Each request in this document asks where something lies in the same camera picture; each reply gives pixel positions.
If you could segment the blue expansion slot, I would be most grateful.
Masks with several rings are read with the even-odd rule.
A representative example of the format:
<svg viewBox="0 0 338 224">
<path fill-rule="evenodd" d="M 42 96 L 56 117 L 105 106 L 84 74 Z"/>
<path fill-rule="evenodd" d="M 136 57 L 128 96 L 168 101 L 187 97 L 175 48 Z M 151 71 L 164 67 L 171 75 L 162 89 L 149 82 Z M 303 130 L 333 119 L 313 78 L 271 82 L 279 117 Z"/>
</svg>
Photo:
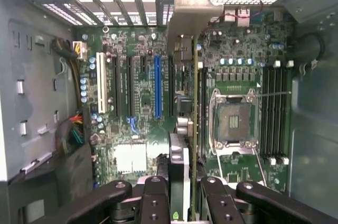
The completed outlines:
<svg viewBox="0 0 338 224">
<path fill-rule="evenodd" d="M 159 54 L 154 56 L 154 82 L 155 82 L 155 118 L 162 118 L 162 61 Z"/>
</svg>

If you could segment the black fan shroud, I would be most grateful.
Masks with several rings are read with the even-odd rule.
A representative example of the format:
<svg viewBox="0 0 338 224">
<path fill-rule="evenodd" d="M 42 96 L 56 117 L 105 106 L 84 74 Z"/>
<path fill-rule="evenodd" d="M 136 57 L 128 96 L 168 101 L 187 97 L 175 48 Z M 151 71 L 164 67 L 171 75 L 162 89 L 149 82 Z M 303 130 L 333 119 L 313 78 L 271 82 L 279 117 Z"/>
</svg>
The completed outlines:
<svg viewBox="0 0 338 224">
<path fill-rule="evenodd" d="M 55 169 L 55 174 L 60 206 L 91 192 L 93 174 L 90 145 L 86 144 L 62 158 Z"/>
</svg>

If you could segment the CPU socket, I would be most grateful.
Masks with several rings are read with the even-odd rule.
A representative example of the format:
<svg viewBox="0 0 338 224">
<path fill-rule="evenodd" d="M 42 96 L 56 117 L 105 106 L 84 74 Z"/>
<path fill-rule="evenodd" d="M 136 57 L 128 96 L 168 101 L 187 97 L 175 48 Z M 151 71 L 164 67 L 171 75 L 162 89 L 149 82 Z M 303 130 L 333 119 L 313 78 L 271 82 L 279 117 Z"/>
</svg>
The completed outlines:
<svg viewBox="0 0 338 224">
<path fill-rule="evenodd" d="M 259 100 L 256 90 L 223 94 L 214 88 L 208 107 L 208 142 L 215 156 L 253 155 L 258 146 Z"/>
</svg>

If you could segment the white expansion slot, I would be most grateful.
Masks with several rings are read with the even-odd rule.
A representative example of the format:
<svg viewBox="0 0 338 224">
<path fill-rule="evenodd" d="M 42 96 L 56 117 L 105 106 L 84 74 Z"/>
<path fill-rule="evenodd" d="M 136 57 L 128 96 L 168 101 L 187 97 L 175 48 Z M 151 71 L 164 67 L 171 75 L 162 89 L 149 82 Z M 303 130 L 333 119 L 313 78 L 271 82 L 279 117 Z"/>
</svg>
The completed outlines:
<svg viewBox="0 0 338 224">
<path fill-rule="evenodd" d="M 106 79 L 106 59 L 103 52 L 96 53 L 97 68 L 97 96 L 98 96 L 98 112 L 107 112 L 107 79 Z"/>
</svg>

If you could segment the silver chipset heatsink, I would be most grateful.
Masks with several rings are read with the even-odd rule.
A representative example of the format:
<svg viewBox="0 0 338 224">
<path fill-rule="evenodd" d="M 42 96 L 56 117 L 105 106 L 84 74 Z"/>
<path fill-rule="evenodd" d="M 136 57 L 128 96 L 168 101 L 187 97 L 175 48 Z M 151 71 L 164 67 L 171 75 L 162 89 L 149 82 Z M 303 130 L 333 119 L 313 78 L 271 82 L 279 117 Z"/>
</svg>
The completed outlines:
<svg viewBox="0 0 338 224">
<path fill-rule="evenodd" d="M 146 144 L 120 144 L 114 148 L 117 172 L 140 173 L 147 170 Z"/>
</svg>

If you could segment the metal socket cover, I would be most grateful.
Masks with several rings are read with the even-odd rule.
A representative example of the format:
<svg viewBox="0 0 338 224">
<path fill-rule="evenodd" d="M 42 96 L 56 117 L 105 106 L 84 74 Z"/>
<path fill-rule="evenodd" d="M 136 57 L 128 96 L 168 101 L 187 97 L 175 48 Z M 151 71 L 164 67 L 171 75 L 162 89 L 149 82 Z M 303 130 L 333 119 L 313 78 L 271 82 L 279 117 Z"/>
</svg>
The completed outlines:
<svg viewBox="0 0 338 224">
<path fill-rule="evenodd" d="M 267 185 L 266 175 L 255 148 L 230 146 L 215 152 L 219 177 L 229 185 L 235 186 L 246 180 Z"/>
</svg>

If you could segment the green motherboard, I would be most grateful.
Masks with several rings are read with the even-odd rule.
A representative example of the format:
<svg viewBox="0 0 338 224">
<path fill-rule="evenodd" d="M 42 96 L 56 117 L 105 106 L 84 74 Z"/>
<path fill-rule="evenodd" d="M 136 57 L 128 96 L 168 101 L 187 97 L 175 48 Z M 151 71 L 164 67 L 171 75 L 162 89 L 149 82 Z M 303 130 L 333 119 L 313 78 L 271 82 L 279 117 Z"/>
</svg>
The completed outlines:
<svg viewBox="0 0 338 224">
<path fill-rule="evenodd" d="M 198 150 L 203 172 L 219 176 L 216 156 L 208 142 L 208 107 L 214 88 L 237 94 L 291 91 L 293 61 L 289 58 L 294 21 L 287 15 L 264 12 L 245 20 L 213 23 L 197 42 Z M 157 172 L 158 161 L 168 158 L 170 137 L 176 134 L 176 96 L 192 76 L 182 73 L 166 50 L 162 27 L 86 28 L 80 31 L 88 57 L 80 65 L 83 112 L 77 118 L 92 148 L 93 185 L 115 179 L 131 184 Z M 96 53 L 106 59 L 107 112 L 98 112 Z M 162 61 L 162 118 L 155 118 L 154 56 Z M 258 146 L 255 148 L 267 186 L 285 192 L 289 165 L 290 95 L 258 97 Z M 146 144 L 147 170 L 119 173 L 114 148 Z"/>
</svg>

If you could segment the open black PC case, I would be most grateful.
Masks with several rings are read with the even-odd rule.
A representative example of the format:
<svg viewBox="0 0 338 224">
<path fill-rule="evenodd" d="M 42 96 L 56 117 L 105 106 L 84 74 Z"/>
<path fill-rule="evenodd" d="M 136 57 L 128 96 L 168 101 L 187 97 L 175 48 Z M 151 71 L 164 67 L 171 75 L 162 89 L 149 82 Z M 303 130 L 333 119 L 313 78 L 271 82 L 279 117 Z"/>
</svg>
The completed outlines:
<svg viewBox="0 0 338 224">
<path fill-rule="evenodd" d="M 12 179 L 0 181 L 0 224 L 65 224 L 66 207 L 87 194 L 60 206 L 55 169 L 62 158 L 80 147 L 89 144 L 91 148 L 83 125 L 77 123 L 83 112 L 80 65 L 89 55 L 80 43 L 80 31 L 104 26 L 162 27 L 167 33 L 174 0 L 25 1 L 69 27 L 72 39 L 54 37 L 50 49 L 71 71 L 76 109 L 57 123 L 55 150 L 46 160 L 34 160 Z M 317 210 L 317 224 L 338 224 L 338 0 L 210 1 L 222 6 L 223 12 L 212 17 L 203 32 L 213 23 L 245 20 L 264 12 L 277 16 L 287 14 L 293 19 L 289 52 L 294 65 L 287 189 L 279 192 L 265 187 Z M 168 158 L 158 161 L 155 174 L 142 176 L 135 184 L 124 179 L 115 180 L 126 181 L 135 187 L 150 176 L 163 177 L 167 182 L 170 224 L 174 224 L 170 208 L 169 153 L 170 143 Z M 197 162 L 195 220 L 188 224 L 210 224 L 207 217 L 201 216 L 204 207 L 200 182 L 204 177 L 220 179 L 228 189 L 234 190 L 238 185 L 229 185 L 219 176 L 205 174 Z M 103 185 L 93 185 L 92 191 Z"/>
</svg>

